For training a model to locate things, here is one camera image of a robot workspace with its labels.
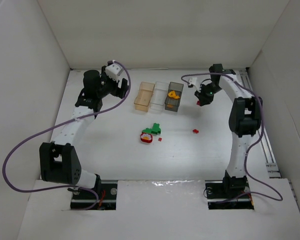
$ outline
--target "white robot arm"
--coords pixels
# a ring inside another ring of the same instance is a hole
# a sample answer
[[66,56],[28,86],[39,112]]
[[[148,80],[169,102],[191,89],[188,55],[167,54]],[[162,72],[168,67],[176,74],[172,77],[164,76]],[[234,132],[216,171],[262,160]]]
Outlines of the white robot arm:
[[68,123],[60,134],[39,149],[42,180],[94,189],[100,193],[100,176],[81,168],[75,146],[102,107],[102,98],[111,94],[123,99],[128,91],[128,81],[118,77],[123,69],[116,63],[103,66],[101,73],[89,70],[84,73],[84,88],[79,94],[72,113],[75,121]]
[[206,85],[203,83],[203,76],[196,76],[188,80],[188,87],[196,88],[194,95],[199,99],[197,104],[200,106],[210,104],[214,95],[221,90],[225,91],[233,103],[229,117],[229,128],[232,131],[230,161],[222,183],[206,184],[210,190],[215,189],[215,198],[229,199],[242,193],[247,186],[245,156],[253,136],[261,126],[260,106],[251,93],[235,84],[237,77],[233,70],[224,70],[221,64],[214,64],[209,71],[227,74],[233,80],[223,75],[210,74],[211,83]]

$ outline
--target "clear transparent bin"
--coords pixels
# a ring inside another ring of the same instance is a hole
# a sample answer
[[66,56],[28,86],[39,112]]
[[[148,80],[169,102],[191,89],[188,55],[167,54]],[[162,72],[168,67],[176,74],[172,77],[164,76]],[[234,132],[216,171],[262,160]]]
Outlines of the clear transparent bin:
[[154,88],[155,85],[153,83],[145,81],[140,83],[138,96],[134,100],[134,107],[136,110],[148,112]]
[[150,101],[150,108],[154,110],[163,110],[165,109],[165,100],[168,94],[169,83],[156,81],[153,95]]
[[[165,110],[178,112],[183,89],[184,89],[184,85],[182,83],[177,83],[177,82],[173,82],[173,81],[170,82],[168,92],[167,92],[165,102],[164,102]],[[169,97],[168,93],[170,93],[171,91],[175,91],[175,94],[177,96],[180,96],[180,98],[174,99],[172,97]]]

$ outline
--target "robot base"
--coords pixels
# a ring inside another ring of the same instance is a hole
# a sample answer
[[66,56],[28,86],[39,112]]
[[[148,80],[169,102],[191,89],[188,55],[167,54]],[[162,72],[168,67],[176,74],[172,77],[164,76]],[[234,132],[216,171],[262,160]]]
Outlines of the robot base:
[[226,192],[222,180],[205,181],[204,191],[203,194],[206,194],[209,210],[254,209],[252,198],[248,195],[229,202],[219,203],[243,193],[241,189],[231,189]]
[[[102,200],[101,206],[99,206],[99,202],[102,198],[102,194],[100,193],[98,203],[91,208],[90,210],[116,210],[117,205],[117,189],[118,189],[118,181],[117,180],[102,180],[101,181],[101,189],[102,193],[105,191],[105,197]],[[91,206],[96,201],[96,196],[89,191],[79,191],[74,192],[72,194],[70,208],[75,209],[83,209]]]

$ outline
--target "screw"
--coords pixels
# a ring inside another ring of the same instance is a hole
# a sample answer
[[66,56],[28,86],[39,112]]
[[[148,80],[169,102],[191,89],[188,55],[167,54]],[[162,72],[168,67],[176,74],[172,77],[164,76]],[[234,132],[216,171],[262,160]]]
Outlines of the screw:
[[110,193],[111,193],[111,195],[116,195],[117,191],[118,190],[116,188],[111,188]]
[[206,188],[206,194],[212,194],[212,187],[210,187],[210,186],[208,186],[207,188]]

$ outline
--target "white wall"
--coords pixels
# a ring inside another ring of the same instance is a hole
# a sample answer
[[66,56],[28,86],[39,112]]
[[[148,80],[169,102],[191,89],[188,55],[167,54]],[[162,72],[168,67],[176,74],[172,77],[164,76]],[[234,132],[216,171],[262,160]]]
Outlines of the white wall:
[[267,132],[300,208],[300,0],[290,0],[249,70],[264,99]]
[[289,0],[38,1],[72,68],[245,68]]
[[[7,153],[24,138],[54,124],[69,66],[37,1],[0,4],[0,240],[15,240],[29,194],[11,190],[1,168]],[[37,137],[16,152],[8,176],[22,189],[39,177]]]

